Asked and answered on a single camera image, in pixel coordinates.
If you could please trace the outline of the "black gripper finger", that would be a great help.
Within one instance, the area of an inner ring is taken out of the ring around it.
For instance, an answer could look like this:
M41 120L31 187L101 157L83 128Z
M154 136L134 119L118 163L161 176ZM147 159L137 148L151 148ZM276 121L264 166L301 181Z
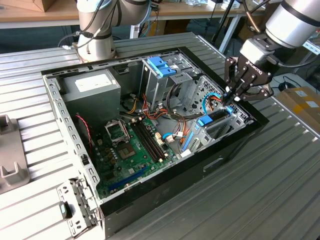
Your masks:
M274 94L269 83L270 79L240 79L230 82L231 95L235 101L254 101L263 100L271 97Z
M224 63L224 82L227 99L240 101L240 87L242 85L242 69L238 68L239 57L231 56L225 59Z

